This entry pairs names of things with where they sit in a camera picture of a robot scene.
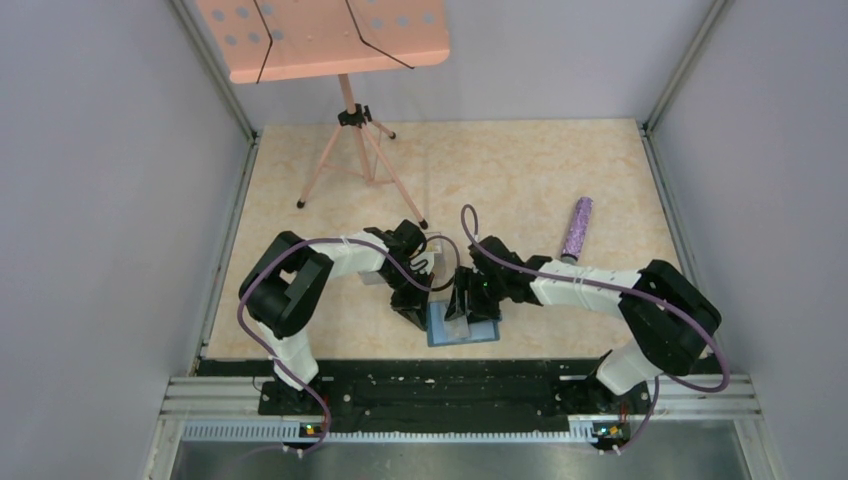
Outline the blue card holder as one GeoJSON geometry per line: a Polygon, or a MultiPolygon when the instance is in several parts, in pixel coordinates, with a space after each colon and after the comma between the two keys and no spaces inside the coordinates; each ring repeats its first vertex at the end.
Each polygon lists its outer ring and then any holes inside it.
{"type": "Polygon", "coordinates": [[[447,303],[430,302],[427,310],[427,345],[430,348],[497,342],[497,320],[469,323],[465,317],[446,320],[447,303]]]}

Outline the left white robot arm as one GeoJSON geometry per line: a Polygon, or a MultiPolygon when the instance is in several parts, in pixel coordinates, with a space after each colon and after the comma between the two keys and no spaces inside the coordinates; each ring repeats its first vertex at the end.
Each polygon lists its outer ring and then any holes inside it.
{"type": "Polygon", "coordinates": [[[306,240],[292,231],[278,234],[243,280],[243,311],[261,326],[274,368],[284,383],[283,401],[297,413],[319,404],[319,368],[306,335],[329,280],[349,275],[379,276],[392,290],[390,308],[421,331],[427,329],[431,263],[421,255],[424,232],[404,220],[396,228],[368,227],[349,236],[306,240]]]}

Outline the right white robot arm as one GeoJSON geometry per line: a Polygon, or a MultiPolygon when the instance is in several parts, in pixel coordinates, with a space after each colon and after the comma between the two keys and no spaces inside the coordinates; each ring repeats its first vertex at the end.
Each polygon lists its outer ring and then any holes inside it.
{"type": "Polygon", "coordinates": [[[549,256],[522,260],[497,237],[469,248],[472,267],[458,267],[444,318],[497,320],[505,300],[580,307],[622,320],[631,340],[602,357],[586,385],[589,404],[612,412],[636,385],[661,374],[691,373],[722,317],[673,265],[652,260],[639,270],[604,270],[549,256]]]}

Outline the silver VIP card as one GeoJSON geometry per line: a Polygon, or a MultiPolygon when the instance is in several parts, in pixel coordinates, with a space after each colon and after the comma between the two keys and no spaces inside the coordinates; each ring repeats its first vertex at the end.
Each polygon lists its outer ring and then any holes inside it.
{"type": "Polygon", "coordinates": [[[458,342],[471,336],[471,330],[465,318],[457,318],[444,322],[446,339],[450,342],[458,342]]]}

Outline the clear plastic box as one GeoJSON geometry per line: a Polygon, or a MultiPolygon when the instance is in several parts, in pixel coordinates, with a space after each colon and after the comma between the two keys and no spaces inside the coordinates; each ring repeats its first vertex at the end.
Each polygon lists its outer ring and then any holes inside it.
{"type": "Polygon", "coordinates": [[[383,285],[386,283],[385,279],[379,272],[363,272],[360,273],[359,276],[364,285],[373,286],[383,285]]]}

